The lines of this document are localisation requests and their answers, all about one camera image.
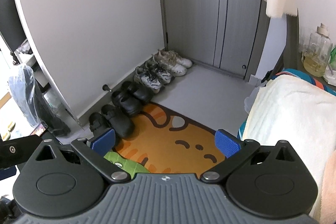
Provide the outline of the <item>grey door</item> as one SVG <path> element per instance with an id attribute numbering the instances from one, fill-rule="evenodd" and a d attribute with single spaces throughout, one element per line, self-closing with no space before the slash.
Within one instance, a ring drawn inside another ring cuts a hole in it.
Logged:
<path id="1" fill-rule="evenodd" d="M 263 0 L 162 0 L 166 47 L 252 81 L 269 27 L 265 9 Z"/>

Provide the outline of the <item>clear plastic oil bottle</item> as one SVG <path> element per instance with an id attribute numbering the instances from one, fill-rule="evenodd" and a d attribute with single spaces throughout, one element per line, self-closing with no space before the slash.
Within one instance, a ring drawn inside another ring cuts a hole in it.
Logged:
<path id="1" fill-rule="evenodd" d="M 304 51 L 303 67 L 315 77 L 325 74 L 333 44 L 329 37 L 329 30 L 321 23 L 316 32 L 310 34 L 309 43 Z"/>

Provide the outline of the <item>white sneaker with beige laces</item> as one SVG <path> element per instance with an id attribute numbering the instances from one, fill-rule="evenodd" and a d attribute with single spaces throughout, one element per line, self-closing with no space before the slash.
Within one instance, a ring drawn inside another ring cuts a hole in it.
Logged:
<path id="1" fill-rule="evenodd" d="M 187 58 L 180 56 L 176 51 L 163 51 L 159 52 L 168 62 L 172 64 L 180 64 L 189 69 L 193 66 L 193 62 Z"/>

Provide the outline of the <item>dark slipper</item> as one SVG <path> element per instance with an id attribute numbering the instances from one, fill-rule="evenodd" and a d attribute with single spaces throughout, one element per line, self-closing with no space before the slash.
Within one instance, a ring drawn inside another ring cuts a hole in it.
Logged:
<path id="1" fill-rule="evenodd" d="M 104 105 L 101 114 L 110 123 L 120 138 L 128 138 L 134 131 L 134 123 L 119 108 L 112 105 Z"/>

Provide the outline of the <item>wall door stopper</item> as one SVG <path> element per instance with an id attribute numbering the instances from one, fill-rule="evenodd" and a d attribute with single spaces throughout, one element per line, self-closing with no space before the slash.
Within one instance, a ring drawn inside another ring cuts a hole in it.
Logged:
<path id="1" fill-rule="evenodd" d="M 110 92 L 110 93 L 113 92 L 112 89 L 107 84 L 105 84 L 105 85 L 102 86 L 102 90 L 104 90 L 106 92 Z"/>

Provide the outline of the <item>blue grey plastic bag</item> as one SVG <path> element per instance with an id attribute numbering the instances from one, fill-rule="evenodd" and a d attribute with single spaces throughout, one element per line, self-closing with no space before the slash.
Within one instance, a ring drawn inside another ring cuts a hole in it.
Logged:
<path id="1" fill-rule="evenodd" d="M 14 67 L 7 82 L 12 98 L 33 128 L 43 124 L 55 136 L 66 136 L 71 132 L 45 100 L 31 67 L 26 64 Z"/>

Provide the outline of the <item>orange cat-shaped floor mat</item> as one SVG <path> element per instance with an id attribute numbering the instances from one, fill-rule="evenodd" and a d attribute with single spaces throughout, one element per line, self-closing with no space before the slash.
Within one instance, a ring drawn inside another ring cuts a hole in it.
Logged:
<path id="1" fill-rule="evenodd" d="M 151 173 L 200 176 L 225 159 L 213 129 L 157 103 L 147 104 L 132 121 L 134 132 L 114 150 Z"/>

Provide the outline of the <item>black chunky clog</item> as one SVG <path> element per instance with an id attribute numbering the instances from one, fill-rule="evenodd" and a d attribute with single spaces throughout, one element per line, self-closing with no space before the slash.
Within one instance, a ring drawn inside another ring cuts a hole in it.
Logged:
<path id="1" fill-rule="evenodd" d="M 154 97 L 153 91 L 134 81 L 125 81 L 121 84 L 121 90 L 125 91 L 127 95 L 134 97 L 142 103 L 149 103 Z"/>
<path id="2" fill-rule="evenodd" d="M 116 90 L 112 93 L 111 98 L 113 104 L 128 115 L 135 115 L 141 111 L 141 103 L 125 91 Z"/>

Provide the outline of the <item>green leaf mat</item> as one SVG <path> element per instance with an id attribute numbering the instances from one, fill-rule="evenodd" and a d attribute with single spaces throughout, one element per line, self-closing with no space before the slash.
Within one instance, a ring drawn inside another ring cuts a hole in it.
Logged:
<path id="1" fill-rule="evenodd" d="M 131 178 L 134 178 L 138 173 L 149 173 L 149 171 L 140 163 L 126 159 L 114 151 L 108 152 L 104 158 L 121 168 L 123 171 L 129 173 Z"/>

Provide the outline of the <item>white plastic bag red print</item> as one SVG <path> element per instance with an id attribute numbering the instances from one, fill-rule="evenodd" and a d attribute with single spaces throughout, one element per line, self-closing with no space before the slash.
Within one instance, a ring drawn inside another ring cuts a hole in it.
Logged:
<path id="1" fill-rule="evenodd" d="M 247 114 L 251 111 L 251 108 L 255 102 L 256 96 L 260 90 L 260 87 L 255 87 L 251 94 L 244 100 L 244 110 Z"/>

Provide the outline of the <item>black slipper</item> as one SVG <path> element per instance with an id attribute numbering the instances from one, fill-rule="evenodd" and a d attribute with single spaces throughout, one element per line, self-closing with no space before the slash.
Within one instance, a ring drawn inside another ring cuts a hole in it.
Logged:
<path id="1" fill-rule="evenodd" d="M 111 129 L 106 118 L 97 112 L 94 112 L 89 116 L 89 127 L 94 136 L 100 136 Z"/>

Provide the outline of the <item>grey sneaker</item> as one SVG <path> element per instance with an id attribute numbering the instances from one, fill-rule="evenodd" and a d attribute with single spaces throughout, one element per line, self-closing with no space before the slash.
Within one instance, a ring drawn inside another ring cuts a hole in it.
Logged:
<path id="1" fill-rule="evenodd" d="M 158 77 L 149 69 L 136 67 L 133 78 L 135 82 L 149 88 L 154 94 L 158 94 L 163 88 L 163 84 Z"/>
<path id="2" fill-rule="evenodd" d="M 145 68 L 153 73 L 160 80 L 160 82 L 165 85 L 171 83 L 174 78 L 168 70 L 155 61 L 154 57 L 145 62 Z"/>

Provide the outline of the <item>white patterned sneaker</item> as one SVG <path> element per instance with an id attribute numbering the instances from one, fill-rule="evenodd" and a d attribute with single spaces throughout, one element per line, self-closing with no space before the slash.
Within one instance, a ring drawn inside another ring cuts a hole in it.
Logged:
<path id="1" fill-rule="evenodd" d="M 165 68 L 174 77 L 181 77 L 187 73 L 187 69 L 183 65 L 169 57 L 160 56 L 159 54 L 155 54 L 153 57 L 161 67 Z"/>

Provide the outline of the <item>white cloth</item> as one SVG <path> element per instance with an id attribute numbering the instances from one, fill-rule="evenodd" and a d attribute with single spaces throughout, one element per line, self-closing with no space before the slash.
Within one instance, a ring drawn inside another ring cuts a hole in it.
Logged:
<path id="1" fill-rule="evenodd" d="M 335 223 L 335 91 L 288 73 L 275 77 L 259 89 L 242 138 L 287 140 L 318 185 L 310 216 Z"/>

